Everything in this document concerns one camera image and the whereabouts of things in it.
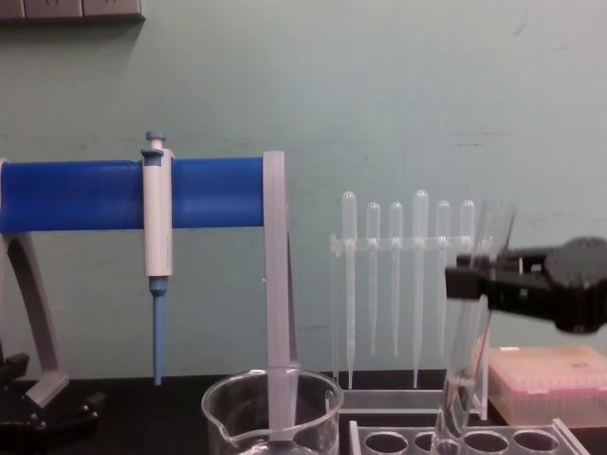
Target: wall outlet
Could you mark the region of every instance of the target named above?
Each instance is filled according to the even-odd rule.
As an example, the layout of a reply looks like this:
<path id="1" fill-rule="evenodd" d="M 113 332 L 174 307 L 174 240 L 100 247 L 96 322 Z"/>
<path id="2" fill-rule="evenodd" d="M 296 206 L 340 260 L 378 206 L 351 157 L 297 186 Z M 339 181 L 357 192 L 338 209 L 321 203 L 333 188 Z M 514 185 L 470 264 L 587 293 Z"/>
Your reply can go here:
<path id="1" fill-rule="evenodd" d="M 83 17 L 81 0 L 25 0 L 26 18 Z"/>
<path id="2" fill-rule="evenodd" d="M 89 16 L 141 16 L 140 0 L 83 0 L 83 12 Z"/>
<path id="3" fill-rule="evenodd" d="M 0 0 L 0 21 L 23 19 L 25 17 L 23 0 Z"/>

